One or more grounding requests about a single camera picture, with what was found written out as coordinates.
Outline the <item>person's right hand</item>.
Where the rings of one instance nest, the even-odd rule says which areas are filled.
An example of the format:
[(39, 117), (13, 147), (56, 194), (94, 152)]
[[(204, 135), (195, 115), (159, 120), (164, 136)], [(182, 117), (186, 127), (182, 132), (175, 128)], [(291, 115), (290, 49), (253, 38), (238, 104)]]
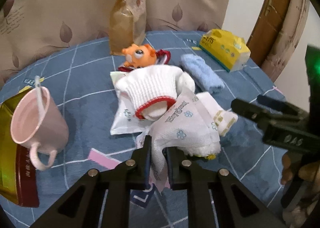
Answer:
[(296, 175), (304, 181), (311, 182), (313, 189), (319, 191), (319, 162), (310, 163), (300, 168), (294, 166), (293, 161), (289, 157), (289, 153), (285, 153), (282, 157), (283, 171), (280, 183), (287, 184)]

